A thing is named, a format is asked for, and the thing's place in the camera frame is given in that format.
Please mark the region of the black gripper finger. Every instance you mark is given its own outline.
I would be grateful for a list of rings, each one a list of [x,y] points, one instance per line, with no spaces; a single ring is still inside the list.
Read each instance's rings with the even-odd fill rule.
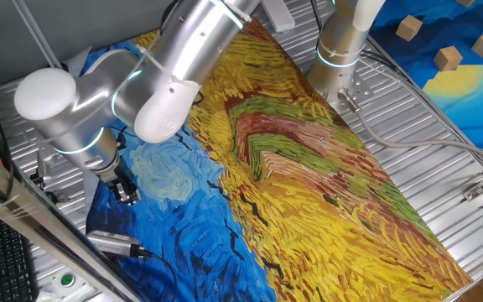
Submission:
[[[135,205],[138,201],[141,200],[140,192],[139,192],[137,186],[133,182],[130,182],[127,185],[125,192],[127,193],[126,203],[129,206]]]
[[[115,184],[113,187],[113,193],[116,197],[117,203],[127,203],[129,197],[121,183]]]

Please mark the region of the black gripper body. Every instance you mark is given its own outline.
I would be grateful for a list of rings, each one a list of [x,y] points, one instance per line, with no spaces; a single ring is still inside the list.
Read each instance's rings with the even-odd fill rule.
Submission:
[[[127,164],[121,159],[117,164],[113,165],[113,177],[107,181],[107,186],[115,194],[135,194],[136,185],[133,181],[133,173],[127,167]]]

